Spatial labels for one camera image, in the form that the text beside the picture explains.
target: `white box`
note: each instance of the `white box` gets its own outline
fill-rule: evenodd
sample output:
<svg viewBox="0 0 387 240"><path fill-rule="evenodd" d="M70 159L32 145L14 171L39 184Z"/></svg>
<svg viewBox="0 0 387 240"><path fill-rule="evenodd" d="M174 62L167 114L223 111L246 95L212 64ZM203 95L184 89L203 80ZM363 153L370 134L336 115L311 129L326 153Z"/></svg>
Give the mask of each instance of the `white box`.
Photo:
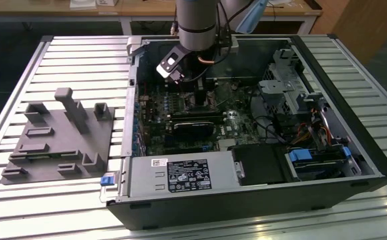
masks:
<svg viewBox="0 0 387 240"><path fill-rule="evenodd" d="M71 10L91 10L96 9L95 0L71 0Z"/></svg>
<svg viewBox="0 0 387 240"><path fill-rule="evenodd" d="M98 0L98 5L100 6L115 6L118 0Z"/></svg>

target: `barcode sticker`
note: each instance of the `barcode sticker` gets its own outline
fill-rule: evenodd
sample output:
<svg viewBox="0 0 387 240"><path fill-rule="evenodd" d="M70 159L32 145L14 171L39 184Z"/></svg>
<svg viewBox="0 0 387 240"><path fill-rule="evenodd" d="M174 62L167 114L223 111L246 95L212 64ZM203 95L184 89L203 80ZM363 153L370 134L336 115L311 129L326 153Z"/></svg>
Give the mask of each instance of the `barcode sticker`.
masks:
<svg viewBox="0 0 387 240"><path fill-rule="evenodd" d="M162 167L166 166L168 162L167 158L152 159L152 167Z"/></svg>
<svg viewBox="0 0 387 240"><path fill-rule="evenodd" d="M99 15L118 15L115 11L100 11Z"/></svg>

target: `blue tab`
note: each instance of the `blue tab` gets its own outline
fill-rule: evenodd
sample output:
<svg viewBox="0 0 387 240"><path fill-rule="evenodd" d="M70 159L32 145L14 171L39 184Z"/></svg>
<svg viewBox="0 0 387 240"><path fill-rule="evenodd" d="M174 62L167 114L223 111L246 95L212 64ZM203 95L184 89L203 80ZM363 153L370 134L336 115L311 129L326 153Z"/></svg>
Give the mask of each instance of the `blue tab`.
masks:
<svg viewBox="0 0 387 240"><path fill-rule="evenodd" d="M291 151L291 153L288 153L288 156L290 156L290 160L294 162L294 161L298 161L298 157L295 156L294 154L294 151Z"/></svg>
<svg viewBox="0 0 387 240"><path fill-rule="evenodd" d="M291 161L311 160L312 155L307 149L295 149L288 154Z"/></svg>
<svg viewBox="0 0 387 240"><path fill-rule="evenodd" d="M115 177L114 176L103 176L100 185L102 185L102 187L115 185Z"/></svg>
<svg viewBox="0 0 387 240"><path fill-rule="evenodd" d="M351 150L346 146L343 147L343 153L344 153L346 158L350 158L352 156Z"/></svg>

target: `table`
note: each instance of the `table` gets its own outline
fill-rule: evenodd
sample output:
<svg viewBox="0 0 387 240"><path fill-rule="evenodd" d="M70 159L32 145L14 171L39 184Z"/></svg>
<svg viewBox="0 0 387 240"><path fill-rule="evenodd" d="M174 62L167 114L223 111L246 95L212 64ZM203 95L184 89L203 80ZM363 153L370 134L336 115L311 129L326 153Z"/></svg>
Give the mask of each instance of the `table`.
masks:
<svg viewBox="0 0 387 240"><path fill-rule="evenodd" d="M302 39L387 156L387 92L339 40L326 35ZM46 101L48 109L63 109L54 100L60 87L74 89L86 108L96 102L116 108L108 171L119 169L127 40L127 36L43 38L0 115L0 173L27 122L27 104ZM306 77L319 91L307 71ZM127 230L106 209L106 197L115 194L110 189L102 195L99 178L0 184L0 239L387 239L387 186L330 209L147 231Z"/></svg>
<svg viewBox="0 0 387 240"><path fill-rule="evenodd" d="M274 9L267 8L260 21L278 21L278 22L302 22L298 34L308 34L316 17L322 14L320 10L312 10L303 0L294 0L294 2L287 4L279 4ZM131 32L131 22L132 21L172 21L175 13L175 0L124 0L123 3L123 30L126 35L132 35Z"/></svg>
<svg viewBox="0 0 387 240"><path fill-rule="evenodd" d="M320 10L303 0L284 8L267 8L260 21L302 22L299 34L308 34ZM0 0L0 22L120 22L124 35L132 35L132 21L172 21L175 0L119 0L116 6L71 11L70 0Z"/></svg>

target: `gray plastic block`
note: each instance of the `gray plastic block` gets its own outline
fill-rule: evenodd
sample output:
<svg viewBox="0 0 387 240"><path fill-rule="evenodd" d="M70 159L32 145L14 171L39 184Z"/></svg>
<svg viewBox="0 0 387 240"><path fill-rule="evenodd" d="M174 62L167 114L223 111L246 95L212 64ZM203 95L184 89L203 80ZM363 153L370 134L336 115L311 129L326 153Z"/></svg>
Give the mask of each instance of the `gray plastic block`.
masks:
<svg viewBox="0 0 387 240"><path fill-rule="evenodd" d="M66 110L30 104L28 122L2 183L20 184L102 177L107 170L115 109L106 103L83 108L72 90L59 88L55 98Z"/></svg>
<svg viewBox="0 0 387 240"><path fill-rule="evenodd" d="M11 180L24 179L27 177L28 172L22 167L6 168L2 176Z"/></svg>
<svg viewBox="0 0 387 240"><path fill-rule="evenodd" d="M75 163L66 163L66 164L59 164L58 165L59 169L58 172L63 175L76 175L80 173L80 169Z"/></svg>

